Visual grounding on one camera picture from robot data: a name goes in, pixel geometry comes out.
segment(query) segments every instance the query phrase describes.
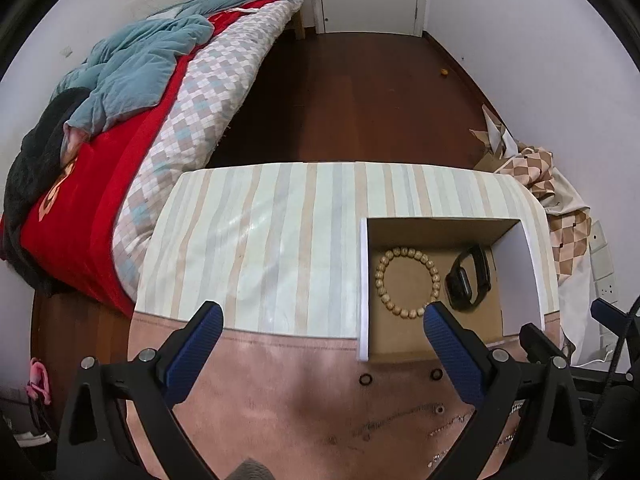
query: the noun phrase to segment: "checkered cloth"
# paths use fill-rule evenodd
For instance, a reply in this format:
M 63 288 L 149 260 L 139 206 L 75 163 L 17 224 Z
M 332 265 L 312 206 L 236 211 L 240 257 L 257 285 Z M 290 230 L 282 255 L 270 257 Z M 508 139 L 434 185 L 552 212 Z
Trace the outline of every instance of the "checkered cloth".
M 273 2 L 239 18 L 189 63 L 174 106 L 129 187 L 113 232 L 113 263 L 133 301 L 149 238 L 178 177 L 206 165 L 262 60 L 302 1 Z
M 496 173 L 510 174 L 540 201 L 548 202 L 556 194 L 553 154 L 541 148 L 524 148 L 511 157 Z M 572 275 L 576 260 L 586 254 L 591 217 L 588 208 L 551 214 L 547 210 L 551 247 L 558 283 Z

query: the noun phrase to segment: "brown leather mat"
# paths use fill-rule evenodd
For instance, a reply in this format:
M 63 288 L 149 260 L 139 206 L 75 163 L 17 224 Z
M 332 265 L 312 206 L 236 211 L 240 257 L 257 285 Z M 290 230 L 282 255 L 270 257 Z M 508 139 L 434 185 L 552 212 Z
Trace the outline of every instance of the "brown leather mat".
M 129 358 L 158 348 L 184 324 L 135 314 Z M 558 316 L 547 317 L 557 342 Z M 225 330 L 188 399 L 174 408 L 184 431 L 221 478 L 247 457 L 277 480 L 421 479 L 434 469 L 470 416 L 439 362 L 367 365 L 345 339 L 273 336 Z M 510 348 L 517 358 L 522 350 Z M 361 386 L 361 374 L 373 382 Z M 443 414 L 434 407 L 442 404 Z M 129 403 L 133 438 L 150 473 L 166 478 Z M 517 414 L 502 435 L 508 437 Z M 508 448 L 498 446 L 482 476 Z

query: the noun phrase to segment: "silver screw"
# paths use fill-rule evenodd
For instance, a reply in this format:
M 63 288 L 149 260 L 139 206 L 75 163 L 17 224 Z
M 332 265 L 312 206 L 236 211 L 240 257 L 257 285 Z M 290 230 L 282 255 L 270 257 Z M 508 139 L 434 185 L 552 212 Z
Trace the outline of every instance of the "silver screw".
M 82 359 L 82 361 L 80 361 L 80 366 L 85 370 L 88 370 L 93 365 L 95 365 L 95 359 L 91 356 L 85 357 L 84 359 Z
M 156 357 L 156 351 L 153 348 L 145 348 L 142 352 L 138 354 L 138 359 L 140 359 L 143 363 L 151 361 Z
M 503 350 L 502 348 L 495 349 L 493 352 L 491 352 L 491 355 L 499 363 L 505 363 L 509 360 L 509 354 L 507 353 L 506 350 Z
M 566 360 L 559 355 L 551 359 L 551 361 L 556 368 L 560 368 L 561 370 L 562 368 L 566 368 Z

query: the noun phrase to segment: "black blanket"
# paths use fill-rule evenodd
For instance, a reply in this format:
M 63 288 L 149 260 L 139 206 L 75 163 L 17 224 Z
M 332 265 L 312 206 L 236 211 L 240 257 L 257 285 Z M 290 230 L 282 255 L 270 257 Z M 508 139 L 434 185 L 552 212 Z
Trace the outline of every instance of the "black blanket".
M 47 296 L 71 288 L 49 276 L 21 247 L 20 229 L 33 205 L 60 176 L 62 127 L 89 92 L 88 88 L 70 88 L 47 105 L 36 127 L 24 136 L 4 188 L 2 249 L 5 257 L 29 285 Z

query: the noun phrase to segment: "black ring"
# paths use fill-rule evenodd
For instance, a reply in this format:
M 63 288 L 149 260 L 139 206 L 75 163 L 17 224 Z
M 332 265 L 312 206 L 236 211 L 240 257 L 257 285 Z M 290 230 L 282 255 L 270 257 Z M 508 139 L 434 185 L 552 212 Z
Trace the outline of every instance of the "black ring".
M 433 370 L 431 370 L 429 377 L 432 381 L 439 381 L 443 377 L 443 375 L 444 374 L 442 373 L 442 370 L 440 368 L 434 368 Z
M 373 382 L 373 377 L 371 374 L 362 374 L 358 382 L 362 384 L 362 386 L 369 386 Z

